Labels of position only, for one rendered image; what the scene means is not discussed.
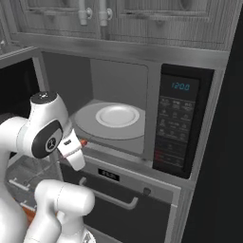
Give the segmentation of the white plate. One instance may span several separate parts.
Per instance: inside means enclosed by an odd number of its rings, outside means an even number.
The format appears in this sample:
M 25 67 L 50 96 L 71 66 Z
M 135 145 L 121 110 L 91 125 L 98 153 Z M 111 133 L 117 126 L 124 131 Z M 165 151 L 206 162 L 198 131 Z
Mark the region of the white plate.
M 136 123 L 139 118 L 139 111 L 125 104 L 108 105 L 96 114 L 96 121 L 109 128 L 124 128 Z

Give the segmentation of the dark microwave door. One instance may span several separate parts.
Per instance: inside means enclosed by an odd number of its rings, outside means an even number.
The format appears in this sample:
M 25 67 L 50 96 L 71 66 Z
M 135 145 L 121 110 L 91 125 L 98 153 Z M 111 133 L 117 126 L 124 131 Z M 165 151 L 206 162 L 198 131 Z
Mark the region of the dark microwave door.
M 0 209 L 13 205 L 6 187 L 11 153 L 43 159 L 59 145 L 66 121 L 60 96 L 42 90 L 33 53 L 8 53 L 0 58 Z

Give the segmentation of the black fridge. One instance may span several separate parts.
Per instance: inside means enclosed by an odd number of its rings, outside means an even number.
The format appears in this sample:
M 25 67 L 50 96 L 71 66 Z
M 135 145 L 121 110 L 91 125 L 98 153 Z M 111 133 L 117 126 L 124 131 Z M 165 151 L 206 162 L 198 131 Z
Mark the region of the black fridge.
M 243 243 L 243 7 L 181 243 Z

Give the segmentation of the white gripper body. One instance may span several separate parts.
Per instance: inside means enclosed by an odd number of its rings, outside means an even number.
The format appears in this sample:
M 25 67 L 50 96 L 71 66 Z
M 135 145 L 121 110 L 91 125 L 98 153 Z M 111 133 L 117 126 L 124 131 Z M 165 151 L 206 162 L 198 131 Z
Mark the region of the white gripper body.
M 85 167 L 84 154 L 81 149 L 65 154 L 64 158 L 75 171 L 80 171 Z

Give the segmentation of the black and steel microwave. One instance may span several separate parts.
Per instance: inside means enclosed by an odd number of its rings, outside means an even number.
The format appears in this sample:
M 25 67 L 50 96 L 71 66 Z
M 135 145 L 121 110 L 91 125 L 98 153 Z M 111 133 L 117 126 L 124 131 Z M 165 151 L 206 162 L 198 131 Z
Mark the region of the black and steel microwave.
M 65 100 L 91 157 L 182 185 L 201 163 L 228 62 L 226 51 L 183 47 L 40 50 L 47 86 Z M 93 103 L 123 103 L 145 111 L 144 135 L 94 137 L 74 121 Z

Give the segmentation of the grey microwave turntable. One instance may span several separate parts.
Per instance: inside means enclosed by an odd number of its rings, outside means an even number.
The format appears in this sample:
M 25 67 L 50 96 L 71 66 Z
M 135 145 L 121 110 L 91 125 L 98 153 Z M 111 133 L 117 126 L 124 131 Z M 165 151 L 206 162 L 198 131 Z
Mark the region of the grey microwave turntable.
M 75 115 L 74 121 L 76 124 L 84 130 L 87 134 L 90 134 L 94 137 L 109 139 L 109 140 L 131 140 L 138 138 L 144 135 L 144 126 L 145 126 L 145 111 L 136 108 L 140 113 L 139 120 L 127 127 L 124 128 L 109 128 L 99 124 L 96 121 L 97 112 L 108 106 L 108 105 L 117 105 L 123 103 L 93 103 L 81 108 Z

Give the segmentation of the grey wooden cupboard door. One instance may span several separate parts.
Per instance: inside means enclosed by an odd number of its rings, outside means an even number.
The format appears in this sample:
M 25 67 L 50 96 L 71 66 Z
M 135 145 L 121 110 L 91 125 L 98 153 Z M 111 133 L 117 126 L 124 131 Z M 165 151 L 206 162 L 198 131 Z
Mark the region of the grey wooden cupboard door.
M 85 0 L 93 11 L 86 26 L 80 24 L 79 0 L 15 0 L 20 5 L 21 29 L 28 33 L 100 39 L 96 0 Z
M 243 0 L 108 0 L 110 41 L 231 49 Z

